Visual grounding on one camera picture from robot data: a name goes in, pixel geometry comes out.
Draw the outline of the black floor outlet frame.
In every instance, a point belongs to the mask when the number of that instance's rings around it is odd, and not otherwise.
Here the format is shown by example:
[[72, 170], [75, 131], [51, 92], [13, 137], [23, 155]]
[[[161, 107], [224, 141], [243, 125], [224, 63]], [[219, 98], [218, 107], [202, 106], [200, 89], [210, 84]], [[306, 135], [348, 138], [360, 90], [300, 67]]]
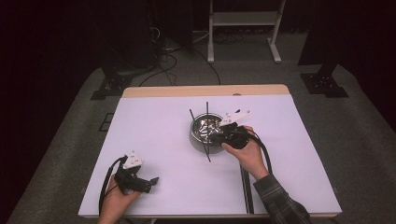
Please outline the black floor outlet frame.
[[99, 127], [99, 132], [107, 132], [109, 130], [113, 117], [114, 117], [113, 113], [106, 113], [104, 120], [102, 121]]

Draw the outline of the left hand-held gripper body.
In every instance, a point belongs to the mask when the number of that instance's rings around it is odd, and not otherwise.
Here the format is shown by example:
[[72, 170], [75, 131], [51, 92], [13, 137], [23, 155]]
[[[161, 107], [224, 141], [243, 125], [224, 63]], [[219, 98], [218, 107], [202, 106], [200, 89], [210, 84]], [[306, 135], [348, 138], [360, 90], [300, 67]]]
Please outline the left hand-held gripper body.
[[137, 172], [142, 165], [143, 161], [134, 152], [130, 155], [125, 155], [120, 160], [120, 165], [114, 178], [124, 194], [130, 194], [133, 191], [143, 192], [144, 186], [151, 185], [150, 181], [137, 176]]

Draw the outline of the person's right hand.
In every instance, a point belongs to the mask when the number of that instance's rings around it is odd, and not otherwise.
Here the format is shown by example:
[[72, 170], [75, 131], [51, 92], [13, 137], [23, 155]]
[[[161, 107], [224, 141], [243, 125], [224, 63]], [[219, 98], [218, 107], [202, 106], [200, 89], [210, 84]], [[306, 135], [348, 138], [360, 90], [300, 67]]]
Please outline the person's right hand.
[[249, 140], [247, 145], [242, 149], [233, 148], [227, 143], [222, 143], [221, 146], [233, 155], [239, 161], [240, 165], [256, 180], [269, 175], [262, 159], [262, 149], [254, 140]]

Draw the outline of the person's left hand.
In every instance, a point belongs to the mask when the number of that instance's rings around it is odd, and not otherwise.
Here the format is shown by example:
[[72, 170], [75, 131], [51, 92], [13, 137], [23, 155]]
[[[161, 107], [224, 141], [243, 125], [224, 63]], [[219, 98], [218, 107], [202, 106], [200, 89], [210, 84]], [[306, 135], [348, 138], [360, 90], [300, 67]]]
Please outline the person's left hand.
[[114, 177], [110, 178], [106, 196], [103, 200], [100, 217], [122, 217], [129, 206], [141, 195], [141, 192], [134, 191], [124, 195]]

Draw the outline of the stainless steel bowl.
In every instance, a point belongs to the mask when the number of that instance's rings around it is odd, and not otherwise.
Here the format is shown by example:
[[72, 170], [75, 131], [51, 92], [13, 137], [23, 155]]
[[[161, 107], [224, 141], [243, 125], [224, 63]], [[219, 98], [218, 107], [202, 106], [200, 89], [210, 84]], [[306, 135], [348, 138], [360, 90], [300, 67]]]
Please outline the stainless steel bowl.
[[[217, 144], [213, 144], [211, 142], [211, 135], [214, 134], [215, 130], [217, 128], [220, 128], [220, 123], [222, 122], [222, 117], [217, 115], [217, 114], [213, 114], [213, 113], [209, 113], [210, 116], [210, 135], [209, 135], [209, 139], [210, 139], [210, 146], [215, 146]], [[198, 139], [198, 136], [200, 135], [205, 143], [205, 114], [201, 114], [197, 117], [195, 117], [195, 124], [193, 127], [193, 131], [194, 131], [194, 135], [193, 138], [195, 140]]]

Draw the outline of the black stand base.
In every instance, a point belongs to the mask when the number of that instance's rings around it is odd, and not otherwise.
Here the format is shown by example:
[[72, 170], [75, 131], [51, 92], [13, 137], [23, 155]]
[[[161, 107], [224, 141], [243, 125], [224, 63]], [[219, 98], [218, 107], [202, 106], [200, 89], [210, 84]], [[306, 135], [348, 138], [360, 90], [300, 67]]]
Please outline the black stand base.
[[121, 96], [133, 79], [133, 70], [124, 66], [105, 66], [102, 67], [102, 71], [105, 77], [99, 89], [93, 92], [92, 100], [105, 100], [107, 96]]
[[300, 77], [310, 94], [323, 94], [327, 98], [347, 98], [348, 94], [340, 87], [332, 73], [336, 63], [324, 63], [316, 73], [301, 73]]

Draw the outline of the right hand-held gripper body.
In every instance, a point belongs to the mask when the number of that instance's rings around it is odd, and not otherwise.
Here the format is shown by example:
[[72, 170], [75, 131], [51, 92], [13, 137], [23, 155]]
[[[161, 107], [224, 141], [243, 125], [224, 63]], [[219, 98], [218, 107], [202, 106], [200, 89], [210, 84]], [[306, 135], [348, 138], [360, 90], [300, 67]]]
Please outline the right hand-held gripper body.
[[242, 149], [248, 143], [248, 131], [240, 126], [237, 121], [251, 114], [250, 110], [237, 110], [233, 113], [227, 113], [220, 123], [220, 127], [224, 129], [224, 142], [233, 148]]

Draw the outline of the dark equipment cabinet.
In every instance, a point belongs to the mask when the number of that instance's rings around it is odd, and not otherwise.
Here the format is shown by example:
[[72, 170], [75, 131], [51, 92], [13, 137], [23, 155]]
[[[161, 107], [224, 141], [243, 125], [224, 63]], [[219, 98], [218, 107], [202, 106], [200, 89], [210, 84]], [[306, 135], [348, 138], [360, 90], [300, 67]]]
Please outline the dark equipment cabinet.
[[98, 0], [110, 46], [125, 65], [151, 68], [166, 39], [192, 46], [192, 0]]

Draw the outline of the white metal stand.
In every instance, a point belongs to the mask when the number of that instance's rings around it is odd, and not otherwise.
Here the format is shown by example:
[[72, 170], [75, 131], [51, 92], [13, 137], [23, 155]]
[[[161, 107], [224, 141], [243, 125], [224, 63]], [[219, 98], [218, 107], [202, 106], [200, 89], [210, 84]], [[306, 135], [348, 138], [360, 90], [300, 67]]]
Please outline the white metal stand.
[[277, 11], [215, 12], [213, 10], [213, 0], [210, 0], [208, 16], [207, 61], [209, 63], [213, 63], [215, 61], [213, 33], [216, 27], [272, 26], [273, 33], [271, 37], [267, 38], [267, 42], [275, 63], [281, 63], [282, 60], [276, 47], [276, 38], [282, 20], [286, 1], [287, 0], [280, 0]]

